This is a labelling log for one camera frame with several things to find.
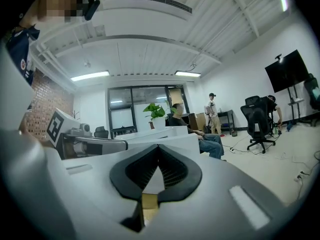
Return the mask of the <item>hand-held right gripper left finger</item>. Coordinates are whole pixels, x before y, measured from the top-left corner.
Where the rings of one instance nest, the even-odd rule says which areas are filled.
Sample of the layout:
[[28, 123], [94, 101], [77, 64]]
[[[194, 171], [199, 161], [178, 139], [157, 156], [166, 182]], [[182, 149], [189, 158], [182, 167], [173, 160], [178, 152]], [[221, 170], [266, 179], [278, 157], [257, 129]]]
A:
[[137, 202], [132, 216], [121, 221], [123, 226], [135, 232], [140, 232], [145, 226], [142, 193], [158, 167], [158, 151], [159, 146], [153, 144], [116, 163], [109, 173], [118, 193], [125, 199]]

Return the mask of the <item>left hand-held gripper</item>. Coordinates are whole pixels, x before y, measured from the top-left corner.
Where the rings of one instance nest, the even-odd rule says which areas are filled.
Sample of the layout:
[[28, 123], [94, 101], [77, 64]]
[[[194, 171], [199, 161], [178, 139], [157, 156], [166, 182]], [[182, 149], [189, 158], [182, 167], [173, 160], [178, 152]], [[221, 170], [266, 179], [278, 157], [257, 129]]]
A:
[[125, 140], [109, 139], [109, 132], [103, 126], [92, 133], [89, 124], [80, 123], [58, 108], [46, 133], [62, 160], [113, 154], [129, 147]]

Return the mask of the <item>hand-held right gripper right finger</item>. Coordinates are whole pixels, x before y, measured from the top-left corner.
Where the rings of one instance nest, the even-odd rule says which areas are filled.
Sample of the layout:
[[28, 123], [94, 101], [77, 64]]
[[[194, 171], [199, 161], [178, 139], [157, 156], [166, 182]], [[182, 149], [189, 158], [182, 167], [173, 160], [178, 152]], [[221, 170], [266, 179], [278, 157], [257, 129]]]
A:
[[158, 167], [164, 182], [164, 190], [157, 194], [159, 203], [182, 201], [201, 183], [199, 165], [163, 144], [158, 146]]

